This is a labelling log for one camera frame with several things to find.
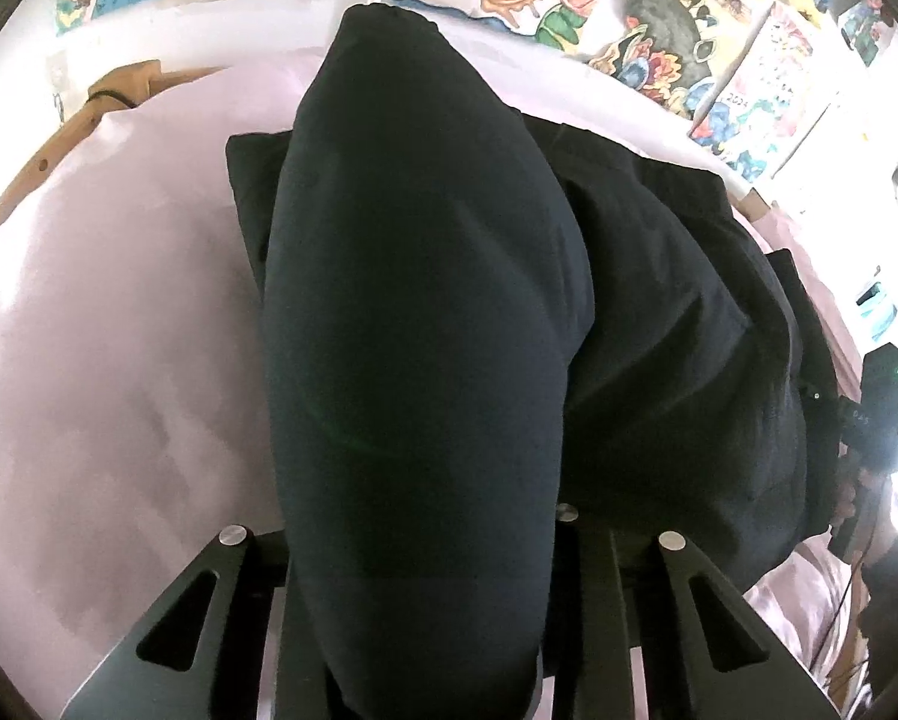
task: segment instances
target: white bed sheet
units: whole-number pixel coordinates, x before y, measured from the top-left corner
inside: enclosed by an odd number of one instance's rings
[[[611,79],[556,98],[551,68],[454,42],[510,105],[726,175]],[[274,57],[109,114],[0,229],[0,660],[44,717],[220,527],[279,527],[225,143],[291,127],[319,63]]]

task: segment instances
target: black pillow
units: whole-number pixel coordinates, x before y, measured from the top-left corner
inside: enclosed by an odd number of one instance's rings
[[[239,227],[260,298],[265,287],[265,257],[273,227],[275,194],[292,132],[234,135],[225,145],[229,184],[236,199]]]

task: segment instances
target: bed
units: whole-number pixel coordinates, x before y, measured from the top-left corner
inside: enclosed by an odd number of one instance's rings
[[[509,105],[724,177],[763,250],[793,250],[841,390],[858,395],[858,351],[779,208],[612,79],[444,31]],[[94,95],[0,201],[0,662],[43,717],[213,533],[280,527],[225,143],[291,128],[321,56],[107,76],[94,90],[116,95]],[[822,682],[849,630],[844,611],[820,641],[849,570],[822,539],[803,547],[748,600],[798,659],[824,648]]]

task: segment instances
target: hand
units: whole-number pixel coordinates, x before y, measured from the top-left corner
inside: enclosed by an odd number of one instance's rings
[[[859,469],[858,465],[852,461],[849,464],[849,468],[851,469],[849,471],[851,476],[844,478],[839,483],[836,507],[831,524],[833,530],[835,530],[846,519],[855,517],[856,490],[855,485],[851,482],[852,478],[857,478],[859,484],[870,490],[873,495],[879,495],[878,507],[875,507],[875,516],[870,517],[868,522],[859,522],[856,526],[854,537],[854,542],[859,551],[866,549],[866,545],[869,545],[869,549],[863,556],[863,563],[864,565],[872,565],[889,551],[898,538],[898,531],[894,528],[892,519],[893,483],[887,476],[876,475],[868,470]]]

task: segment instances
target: black metal frame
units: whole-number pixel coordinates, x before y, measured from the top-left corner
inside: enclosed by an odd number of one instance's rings
[[[847,397],[839,400],[843,443],[856,450],[861,464],[873,474],[898,471],[898,349],[885,343],[870,351],[863,360],[862,402]],[[830,552],[843,562],[851,562],[858,549],[856,527],[870,522],[879,506],[879,494],[856,485],[856,514],[832,536]]]
[[[580,608],[553,669],[553,720],[634,718],[630,647],[637,645],[657,720],[838,719],[803,666],[691,541],[672,532],[629,536],[585,517],[557,527],[559,549],[574,553],[562,562],[579,567]],[[226,545],[233,532],[244,536]],[[273,589],[283,583],[276,716],[354,717],[322,662],[284,536],[256,538],[234,526],[111,651],[63,720],[254,720]],[[514,707],[513,716],[523,710]]]

